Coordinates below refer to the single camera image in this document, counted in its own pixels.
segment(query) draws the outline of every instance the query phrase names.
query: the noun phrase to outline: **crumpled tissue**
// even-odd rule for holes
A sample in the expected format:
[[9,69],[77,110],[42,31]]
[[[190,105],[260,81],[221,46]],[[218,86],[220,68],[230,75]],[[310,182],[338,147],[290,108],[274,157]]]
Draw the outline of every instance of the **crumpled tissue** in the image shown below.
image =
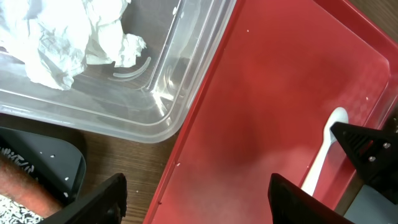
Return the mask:
[[69,90],[87,65],[131,67],[146,48],[120,18],[131,0],[1,0],[0,46],[32,82]]

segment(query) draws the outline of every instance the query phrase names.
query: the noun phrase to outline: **gray plastic object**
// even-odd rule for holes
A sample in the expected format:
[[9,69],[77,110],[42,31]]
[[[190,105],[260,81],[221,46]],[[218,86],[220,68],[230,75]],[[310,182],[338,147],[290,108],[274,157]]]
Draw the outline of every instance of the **gray plastic object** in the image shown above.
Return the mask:
[[61,139],[0,127],[0,136],[28,160],[60,192],[66,205],[76,200],[86,173],[83,154]]
[[398,223],[398,206],[364,185],[344,217],[358,224],[395,224]]

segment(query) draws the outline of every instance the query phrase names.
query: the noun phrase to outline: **brown object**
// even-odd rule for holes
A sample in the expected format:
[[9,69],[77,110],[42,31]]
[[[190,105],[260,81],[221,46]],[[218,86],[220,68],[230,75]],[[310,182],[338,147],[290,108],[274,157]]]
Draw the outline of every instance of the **brown object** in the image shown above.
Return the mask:
[[47,218],[62,209],[36,180],[0,154],[0,194]]

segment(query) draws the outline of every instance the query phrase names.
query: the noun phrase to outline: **clear plastic container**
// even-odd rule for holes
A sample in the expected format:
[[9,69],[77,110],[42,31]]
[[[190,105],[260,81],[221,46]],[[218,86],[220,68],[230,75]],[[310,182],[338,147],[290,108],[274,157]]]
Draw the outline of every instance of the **clear plastic container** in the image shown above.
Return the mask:
[[[133,0],[122,25],[147,42],[137,65],[90,65],[69,91],[30,82],[24,64],[0,49],[0,112],[133,141],[163,141],[181,127],[235,1]],[[143,74],[123,82],[113,77],[137,70],[149,57]]]

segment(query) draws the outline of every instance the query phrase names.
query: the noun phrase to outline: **plastic spoon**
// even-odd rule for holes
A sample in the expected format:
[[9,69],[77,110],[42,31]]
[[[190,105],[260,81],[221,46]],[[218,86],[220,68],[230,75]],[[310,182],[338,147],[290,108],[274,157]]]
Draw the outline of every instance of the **plastic spoon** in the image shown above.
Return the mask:
[[323,129],[323,143],[319,149],[318,155],[313,162],[310,171],[308,172],[301,189],[309,195],[313,195],[315,187],[317,186],[319,175],[322,170],[323,163],[326,159],[330,146],[336,141],[335,136],[330,131],[330,128],[336,123],[348,123],[347,111],[342,108],[336,108],[330,115]]

